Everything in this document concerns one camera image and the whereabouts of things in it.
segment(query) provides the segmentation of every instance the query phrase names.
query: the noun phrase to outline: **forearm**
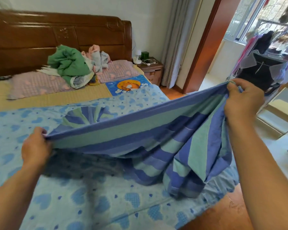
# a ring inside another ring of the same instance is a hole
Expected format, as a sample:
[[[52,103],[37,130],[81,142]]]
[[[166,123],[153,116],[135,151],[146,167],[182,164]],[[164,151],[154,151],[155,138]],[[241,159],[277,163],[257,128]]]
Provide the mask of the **forearm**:
[[[0,230],[19,229],[42,168],[23,166],[0,187]]]
[[[288,229],[288,180],[248,124],[231,124],[243,198],[255,229]]]

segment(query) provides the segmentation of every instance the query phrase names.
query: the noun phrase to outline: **gray curtain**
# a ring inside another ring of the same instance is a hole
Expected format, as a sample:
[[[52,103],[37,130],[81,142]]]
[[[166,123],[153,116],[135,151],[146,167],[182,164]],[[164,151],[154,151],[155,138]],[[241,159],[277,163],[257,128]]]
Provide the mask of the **gray curtain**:
[[[173,0],[161,62],[164,64],[162,85],[175,85],[200,0]]]

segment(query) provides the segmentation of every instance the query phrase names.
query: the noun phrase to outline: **wooden headboard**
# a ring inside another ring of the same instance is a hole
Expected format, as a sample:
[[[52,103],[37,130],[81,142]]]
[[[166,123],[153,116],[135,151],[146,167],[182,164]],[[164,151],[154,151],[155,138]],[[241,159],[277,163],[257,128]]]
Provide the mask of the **wooden headboard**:
[[[86,52],[96,44],[111,60],[131,61],[131,22],[112,16],[0,11],[0,76],[46,65],[61,44]]]

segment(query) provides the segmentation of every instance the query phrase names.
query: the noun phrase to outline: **window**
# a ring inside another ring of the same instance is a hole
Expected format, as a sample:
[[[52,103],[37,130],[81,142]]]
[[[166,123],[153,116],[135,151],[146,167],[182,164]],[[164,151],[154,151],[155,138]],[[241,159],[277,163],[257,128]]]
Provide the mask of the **window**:
[[[265,34],[277,31],[276,41],[271,45],[277,51],[288,48],[288,23],[281,24],[279,18],[288,6],[288,0],[241,0],[225,34],[225,39],[246,43],[247,33],[255,31]]]

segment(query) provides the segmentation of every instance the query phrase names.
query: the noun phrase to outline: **pillow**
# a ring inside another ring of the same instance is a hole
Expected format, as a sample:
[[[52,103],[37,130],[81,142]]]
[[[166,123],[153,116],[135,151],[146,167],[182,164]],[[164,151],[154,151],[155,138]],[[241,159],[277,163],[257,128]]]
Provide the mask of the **pillow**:
[[[133,67],[132,62],[127,60],[115,60],[108,65],[108,70],[103,70],[101,75],[97,75],[101,83],[123,80],[139,75],[139,72]]]
[[[17,74],[10,79],[10,82],[12,88],[8,100],[74,90],[62,77],[50,76],[41,72]]]

